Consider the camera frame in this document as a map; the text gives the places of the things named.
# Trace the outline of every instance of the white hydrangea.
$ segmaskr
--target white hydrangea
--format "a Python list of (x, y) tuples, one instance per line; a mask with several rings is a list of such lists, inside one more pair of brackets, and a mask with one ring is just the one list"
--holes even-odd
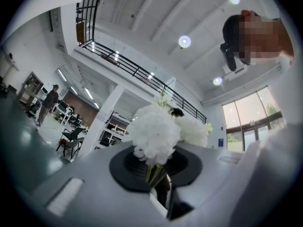
[(181, 127), (181, 141), (207, 147), (210, 125), (189, 116), (177, 117), (175, 123)]
[(165, 164), (180, 140), (180, 127), (175, 124), (167, 110), (149, 105), (137, 111), (137, 118), (127, 126), (135, 146), (134, 155), (146, 164)]

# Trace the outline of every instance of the white ceiling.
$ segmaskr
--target white ceiling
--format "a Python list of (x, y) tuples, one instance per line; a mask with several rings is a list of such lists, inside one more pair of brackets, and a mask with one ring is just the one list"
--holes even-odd
[[(215, 77), (225, 75), (225, 63), (219, 49), (223, 42), (222, 27), (229, 16), (239, 14), (243, 9), (265, 15), (264, 4), (259, 0), (240, 0), (238, 5), (228, 0), (101, 0), (96, 26), (110, 24), (107, 29), (103, 26), (102, 32), (130, 44), (121, 35), (119, 28), (123, 28), (124, 33), (133, 38), (131, 46), (134, 49), (142, 52), (142, 45), (149, 44), (153, 50), (145, 50), (144, 54), (172, 76), (175, 76), (174, 68), (182, 69), (182, 73), (199, 85), (203, 94), (216, 91), (217, 95), (225, 92), (212, 83)], [(183, 50), (178, 46), (178, 38), (182, 35), (188, 35), (192, 40), (191, 46)], [(158, 51), (159, 57), (152, 55), (152, 51)], [(248, 72), (251, 70), (257, 71), (259, 67), (251, 66)], [(260, 73), (246, 76), (246, 82)], [(233, 81), (233, 87), (243, 84), (241, 77)]]
[[(109, 96), (110, 90), (113, 90), (117, 84), (90, 67), (79, 62), (76, 63), (69, 56), (63, 56), (64, 65), (60, 67), (60, 70), (67, 79), (68, 84), (76, 90), (82, 100), (95, 108), (94, 102), (96, 102), (101, 108)], [(88, 96), (84, 88), (89, 90), (93, 100)], [(115, 111), (131, 121), (137, 110), (148, 104), (145, 100), (126, 90), (116, 103)]]

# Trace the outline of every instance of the pants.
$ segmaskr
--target pants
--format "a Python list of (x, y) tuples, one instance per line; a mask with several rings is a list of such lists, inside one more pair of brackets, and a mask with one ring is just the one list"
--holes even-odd
[(167, 176), (165, 176), (155, 186), (155, 190), (157, 192), (157, 199), (158, 199), (159, 203), (162, 204), (162, 206), (166, 208), (167, 193), (170, 190), (169, 180), (167, 179)]
[(38, 125), (41, 126), (43, 124), (43, 121), (45, 117), (47, 116), (47, 113), (50, 111), (50, 108), (46, 108), (43, 105), (41, 106), (39, 118), (38, 118)]

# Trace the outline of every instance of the black metal railing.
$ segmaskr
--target black metal railing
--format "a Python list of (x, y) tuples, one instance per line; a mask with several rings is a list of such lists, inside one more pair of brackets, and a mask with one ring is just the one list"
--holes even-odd
[(116, 51), (99, 44), (96, 41), (90, 41), (82, 45), (83, 48), (87, 49), (91, 53), (97, 54), (104, 60), (112, 63), (114, 66), (126, 71), (131, 74), (134, 78), (137, 78), (144, 82), (146, 85), (152, 87), (159, 93), (164, 89), (165, 93), (172, 96), (173, 101), (181, 107), (186, 112), (190, 113), (197, 119), (200, 119), (203, 123), (206, 123), (206, 117), (198, 111), (194, 106), (192, 106), (187, 100), (180, 96), (176, 91), (171, 89), (156, 76), (152, 75), (150, 72), (140, 67), (133, 61), (124, 57), (121, 54), (116, 53)]
[(76, 7), (77, 41), (83, 45), (94, 40), (95, 21), (100, 0), (82, 0)]

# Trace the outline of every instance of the desk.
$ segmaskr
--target desk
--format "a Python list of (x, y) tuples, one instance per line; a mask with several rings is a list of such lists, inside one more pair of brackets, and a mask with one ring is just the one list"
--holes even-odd
[(67, 119), (66, 119), (66, 122), (68, 122), (68, 120), (69, 120), (70, 117), (71, 117), (71, 115), (68, 115), (68, 111), (63, 112), (63, 111), (58, 107), (58, 104), (56, 104), (56, 110), (58, 110), (60, 113), (64, 114), (64, 117), (63, 117), (63, 119), (62, 119), (62, 121), (61, 121), (61, 124), (63, 124), (65, 118), (67, 118)]

